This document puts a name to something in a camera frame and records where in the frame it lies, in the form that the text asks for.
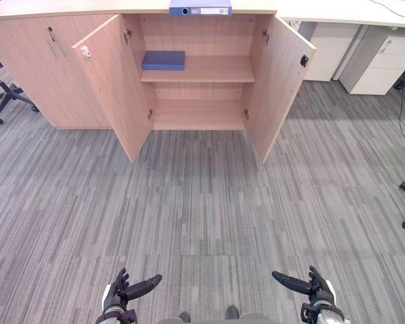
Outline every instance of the latch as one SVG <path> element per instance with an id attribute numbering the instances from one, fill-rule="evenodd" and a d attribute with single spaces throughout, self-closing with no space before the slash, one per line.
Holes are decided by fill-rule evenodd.
<path id="1" fill-rule="evenodd" d="M 302 59 L 300 60 L 300 65 L 302 67 L 306 67 L 306 65 L 308 64 L 309 58 L 306 55 L 302 56 Z"/>
<path id="2" fill-rule="evenodd" d="M 270 34 L 267 32 L 267 29 L 266 29 L 266 30 L 263 30 L 262 34 L 263 34 L 263 38 L 264 38 L 265 44 L 266 44 L 266 45 L 269 44 Z"/>
<path id="3" fill-rule="evenodd" d="M 81 54 L 83 58 L 85 59 L 92 59 L 92 53 L 90 52 L 90 49 L 86 45 L 80 48 Z"/>
<path id="4" fill-rule="evenodd" d="M 126 45 L 127 45 L 129 38 L 132 37 L 132 31 L 131 31 L 131 30 L 128 30 L 128 29 L 126 28 L 126 31 L 123 33 L 123 36 L 124 36 L 124 41 L 126 42 Z"/>

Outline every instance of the blue book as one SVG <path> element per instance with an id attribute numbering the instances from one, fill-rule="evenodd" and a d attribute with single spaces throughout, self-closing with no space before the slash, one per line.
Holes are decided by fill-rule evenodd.
<path id="1" fill-rule="evenodd" d="M 142 59 L 143 70 L 184 70 L 184 51 L 147 51 Z"/>
<path id="2" fill-rule="evenodd" d="M 230 0 L 170 0 L 170 16 L 231 16 Z"/>

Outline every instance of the robotic hand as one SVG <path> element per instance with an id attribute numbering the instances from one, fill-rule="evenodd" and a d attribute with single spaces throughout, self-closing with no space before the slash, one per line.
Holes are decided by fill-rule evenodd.
<path id="1" fill-rule="evenodd" d="M 138 323 L 134 309 L 127 310 L 130 300 L 140 298 L 151 292 L 161 282 L 162 276 L 156 275 L 129 286 L 129 274 L 122 269 L 115 281 L 105 288 L 103 293 L 103 313 L 96 320 L 96 324 L 131 324 Z"/>
<path id="2" fill-rule="evenodd" d="M 302 304 L 300 311 L 304 323 L 310 324 L 344 324 L 344 314 L 336 307 L 336 295 L 329 280 L 325 280 L 319 272 L 310 266 L 310 281 L 288 277 L 283 273 L 273 271 L 272 276 L 285 287 L 309 296 L 310 304 Z"/>

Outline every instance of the blue binder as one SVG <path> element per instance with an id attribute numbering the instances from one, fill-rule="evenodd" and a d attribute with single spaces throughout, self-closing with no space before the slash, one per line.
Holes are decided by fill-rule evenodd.
<path id="1" fill-rule="evenodd" d="M 147 51 L 142 60 L 143 70 L 184 70 L 184 51 Z"/>

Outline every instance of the black cable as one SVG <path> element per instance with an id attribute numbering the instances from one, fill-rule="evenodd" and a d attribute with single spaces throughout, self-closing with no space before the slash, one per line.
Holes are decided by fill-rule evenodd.
<path id="1" fill-rule="evenodd" d="M 369 0 L 369 1 L 370 1 L 370 2 L 373 2 L 373 3 L 376 3 L 376 4 L 378 4 L 378 5 L 382 5 L 384 8 L 386 8 L 387 10 L 389 10 L 390 12 L 392 12 L 393 14 L 395 14 L 395 15 L 397 15 L 397 16 L 399 16 L 399 17 L 405 18 L 404 15 L 401 15 L 400 13 L 397 13 L 397 12 L 391 10 L 388 6 L 386 6 L 386 5 L 383 4 L 383 3 L 380 3 L 380 2 L 375 1 L 375 0 Z M 405 138 L 405 133 L 404 133 L 404 130 L 402 129 L 402 110 L 404 109 L 404 89 L 405 89 L 405 72 L 404 72 L 404 80 L 403 80 L 402 90 L 401 90 L 401 93 L 400 93 L 400 111 L 399 111 L 399 118 L 398 118 L 398 119 L 399 119 L 399 129 L 400 129 L 400 133 L 401 133 L 402 136 Z"/>

